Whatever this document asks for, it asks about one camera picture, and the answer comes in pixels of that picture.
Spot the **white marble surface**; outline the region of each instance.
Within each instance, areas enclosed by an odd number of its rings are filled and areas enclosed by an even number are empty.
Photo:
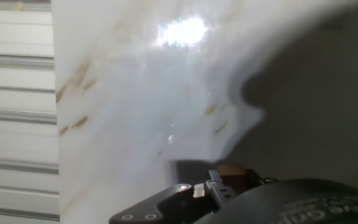
[[[263,116],[241,83],[356,2],[53,1],[61,222],[107,223],[172,184],[170,161],[224,158]]]

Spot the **screw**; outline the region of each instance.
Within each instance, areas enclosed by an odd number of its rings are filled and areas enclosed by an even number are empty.
[[[187,185],[187,184],[181,184],[181,185],[179,185],[179,188],[182,189],[182,190],[184,190],[184,189],[186,189],[186,188],[188,188],[188,187],[189,187],[189,185]]]
[[[121,217],[122,220],[131,220],[131,219],[133,219],[133,218],[134,218],[134,216],[131,215],[131,214],[123,215],[123,216]]]
[[[264,182],[265,183],[272,183],[272,182],[276,182],[277,180],[276,179],[274,179],[274,178],[265,178],[264,179]]]
[[[156,214],[148,214],[148,215],[146,215],[144,218],[145,218],[145,219],[148,219],[148,220],[152,220],[152,219],[154,219],[154,218],[156,218],[156,217],[157,217]]]

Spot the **black mechanical part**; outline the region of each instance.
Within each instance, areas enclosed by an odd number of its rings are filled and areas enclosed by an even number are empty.
[[[218,210],[212,197],[194,198],[193,193],[191,185],[175,185],[111,217],[109,223],[194,223]]]
[[[358,189],[344,184],[278,181],[232,165],[217,166],[209,174],[211,180],[196,189],[175,185],[118,213],[109,223],[358,223]]]
[[[208,223],[358,223],[358,189],[317,179],[265,184],[230,201]]]

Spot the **white slat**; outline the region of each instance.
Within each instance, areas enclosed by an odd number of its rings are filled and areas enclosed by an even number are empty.
[[[1,11],[0,23],[52,25],[50,12]]]
[[[0,121],[0,159],[58,164],[55,125]]]
[[[0,133],[0,149],[57,153],[57,138],[30,134]]]
[[[58,164],[58,152],[0,149],[0,159]]]
[[[0,11],[0,54],[53,56],[51,12]]]
[[[56,112],[55,94],[0,90],[0,109]]]
[[[0,215],[0,224],[59,224],[59,222]]]
[[[58,192],[58,176],[0,169],[0,187]]]
[[[0,54],[50,57],[53,45],[0,43]]]
[[[59,196],[0,189],[0,208],[59,214]]]
[[[20,44],[53,44],[52,26],[0,24],[0,42]]]
[[[0,121],[0,133],[16,133],[57,137],[57,127],[55,125],[47,124],[39,125]]]
[[[53,71],[0,68],[0,86],[54,90],[55,74]]]

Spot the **black cylinder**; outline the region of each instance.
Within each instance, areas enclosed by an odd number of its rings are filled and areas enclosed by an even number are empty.
[[[208,223],[358,223],[358,189],[316,179],[274,182],[239,195]]]

